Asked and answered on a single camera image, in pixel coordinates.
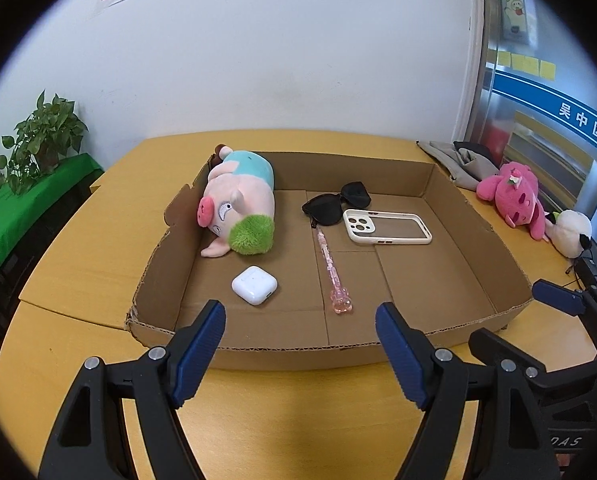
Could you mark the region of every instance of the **phone case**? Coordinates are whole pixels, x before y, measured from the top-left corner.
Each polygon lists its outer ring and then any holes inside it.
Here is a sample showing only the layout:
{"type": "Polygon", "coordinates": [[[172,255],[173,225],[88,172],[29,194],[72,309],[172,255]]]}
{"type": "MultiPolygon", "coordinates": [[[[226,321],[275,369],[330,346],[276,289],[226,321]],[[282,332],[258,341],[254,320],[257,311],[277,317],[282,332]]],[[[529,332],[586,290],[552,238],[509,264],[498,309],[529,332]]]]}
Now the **phone case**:
{"type": "Polygon", "coordinates": [[[431,242],[431,233],[421,217],[411,213],[347,209],[342,217],[349,238],[359,244],[422,245],[431,242]]]}

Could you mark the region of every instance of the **plant pot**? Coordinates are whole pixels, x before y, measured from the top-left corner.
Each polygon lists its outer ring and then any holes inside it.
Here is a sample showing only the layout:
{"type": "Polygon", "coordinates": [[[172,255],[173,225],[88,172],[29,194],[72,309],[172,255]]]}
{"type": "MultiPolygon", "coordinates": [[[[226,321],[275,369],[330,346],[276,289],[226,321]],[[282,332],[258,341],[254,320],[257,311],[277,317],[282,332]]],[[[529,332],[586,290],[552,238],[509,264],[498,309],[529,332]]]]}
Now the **plant pot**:
{"type": "Polygon", "coordinates": [[[46,142],[40,145],[38,153],[34,155],[34,158],[38,164],[38,169],[43,174],[51,173],[51,170],[58,166],[58,152],[49,149],[46,142]]]}

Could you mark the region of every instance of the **cardboard box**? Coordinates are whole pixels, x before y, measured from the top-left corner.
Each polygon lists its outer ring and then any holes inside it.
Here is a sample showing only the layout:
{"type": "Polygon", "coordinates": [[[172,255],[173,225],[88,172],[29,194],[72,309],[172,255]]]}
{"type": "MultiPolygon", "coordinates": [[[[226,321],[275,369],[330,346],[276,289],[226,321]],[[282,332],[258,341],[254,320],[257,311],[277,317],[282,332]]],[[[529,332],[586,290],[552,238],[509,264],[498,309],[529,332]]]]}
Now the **cardboard box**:
{"type": "Polygon", "coordinates": [[[268,254],[221,258],[199,253],[213,235],[196,224],[209,173],[203,167],[165,210],[169,226],[154,249],[126,327],[145,346],[166,344],[191,324],[207,300],[227,310],[213,367],[257,370],[332,368],[384,361],[376,307],[393,301],[409,325],[436,346],[466,342],[480,327],[499,330],[531,300],[531,286],[511,253],[435,164],[345,155],[263,152],[275,172],[275,240],[268,254]],[[341,223],[323,228],[353,312],[329,304],[329,279],[301,206],[322,192],[362,181],[370,209],[411,212],[432,232],[429,245],[359,245],[341,223]],[[256,265],[278,290],[254,307],[231,290],[256,265]]]}

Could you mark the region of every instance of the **yellow wooden table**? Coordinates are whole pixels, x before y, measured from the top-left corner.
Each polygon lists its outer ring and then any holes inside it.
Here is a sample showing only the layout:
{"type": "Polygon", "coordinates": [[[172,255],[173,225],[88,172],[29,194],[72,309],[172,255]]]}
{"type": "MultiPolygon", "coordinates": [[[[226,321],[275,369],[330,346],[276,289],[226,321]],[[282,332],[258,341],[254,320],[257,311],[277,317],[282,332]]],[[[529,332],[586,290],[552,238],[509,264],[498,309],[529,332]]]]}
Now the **yellow wooden table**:
{"type": "MultiPolygon", "coordinates": [[[[37,470],[61,402],[83,361],[135,359],[145,349],[122,330],[131,295],[165,224],[162,211],[222,142],[251,150],[332,152],[428,161],[412,142],[331,132],[221,132],[150,139],[94,185],[25,287],[0,354],[0,423],[37,470]],[[133,239],[132,244],[123,242],[133,239]]],[[[560,284],[567,261],[547,242],[510,229],[493,207],[464,192],[530,280],[560,284]]],[[[595,354],[578,320],[539,303],[501,335],[549,369],[595,354]]],[[[470,359],[466,345],[454,348],[470,359]]],[[[141,478],[153,478],[136,413],[125,402],[141,478]]],[[[462,478],[475,406],[468,407],[448,478],[462,478]]],[[[179,410],[198,462],[213,479],[389,480],[421,414],[387,364],[312,372],[209,370],[179,410]]]]}

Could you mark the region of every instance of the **cartoon sheep picture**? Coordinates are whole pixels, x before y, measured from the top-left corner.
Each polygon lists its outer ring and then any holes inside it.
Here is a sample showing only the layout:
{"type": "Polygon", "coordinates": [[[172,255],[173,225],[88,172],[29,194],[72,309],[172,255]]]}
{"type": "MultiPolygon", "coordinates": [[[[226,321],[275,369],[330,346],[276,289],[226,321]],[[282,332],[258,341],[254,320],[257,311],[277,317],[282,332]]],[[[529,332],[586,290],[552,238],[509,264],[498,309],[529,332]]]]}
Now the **cartoon sheep picture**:
{"type": "Polygon", "coordinates": [[[527,31],[524,0],[507,0],[505,3],[505,14],[509,18],[511,31],[514,34],[527,31]]]}

